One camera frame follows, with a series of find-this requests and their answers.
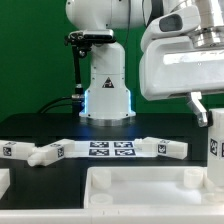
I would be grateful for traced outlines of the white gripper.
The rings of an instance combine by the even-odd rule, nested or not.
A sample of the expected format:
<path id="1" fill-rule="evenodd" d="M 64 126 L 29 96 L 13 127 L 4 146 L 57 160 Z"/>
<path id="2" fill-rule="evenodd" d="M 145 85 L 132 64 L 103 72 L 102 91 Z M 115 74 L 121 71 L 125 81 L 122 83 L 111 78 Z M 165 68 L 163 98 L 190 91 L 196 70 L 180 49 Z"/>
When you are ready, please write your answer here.
<path id="1" fill-rule="evenodd" d="M 187 36 L 158 39 L 144 50 L 139 66 L 147 100 L 183 97 L 200 127 L 208 125 L 202 94 L 224 91 L 224 48 L 195 49 Z"/>

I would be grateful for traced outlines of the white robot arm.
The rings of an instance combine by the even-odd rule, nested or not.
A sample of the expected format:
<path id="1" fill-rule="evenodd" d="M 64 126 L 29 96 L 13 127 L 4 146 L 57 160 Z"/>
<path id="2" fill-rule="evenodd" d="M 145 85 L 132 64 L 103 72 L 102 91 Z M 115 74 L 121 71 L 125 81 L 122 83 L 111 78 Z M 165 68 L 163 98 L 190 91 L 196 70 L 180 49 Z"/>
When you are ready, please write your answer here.
<path id="1" fill-rule="evenodd" d="M 138 88 L 148 101 L 184 98 L 200 126 L 205 95 L 224 93 L 224 0 L 66 0 L 76 60 L 89 85 L 76 87 L 79 116 L 98 125 L 135 117 Z"/>

